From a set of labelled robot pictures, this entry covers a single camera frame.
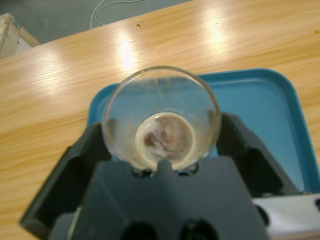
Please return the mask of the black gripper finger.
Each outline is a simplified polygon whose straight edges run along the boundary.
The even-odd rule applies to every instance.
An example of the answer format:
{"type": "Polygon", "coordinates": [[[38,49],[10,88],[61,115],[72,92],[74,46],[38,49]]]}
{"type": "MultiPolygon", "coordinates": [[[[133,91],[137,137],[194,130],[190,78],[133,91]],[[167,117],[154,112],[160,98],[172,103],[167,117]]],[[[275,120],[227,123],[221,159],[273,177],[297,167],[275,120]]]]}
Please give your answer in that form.
{"type": "Polygon", "coordinates": [[[111,158],[101,124],[91,124],[66,149],[19,221],[20,226],[36,237],[49,236],[60,216],[79,207],[96,165],[111,158]]]}
{"type": "Polygon", "coordinates": [[[262,140],[237,115],[222,113],[216,149],[220,156],[233,159],[252,197],[300,193],[262,140]]]}

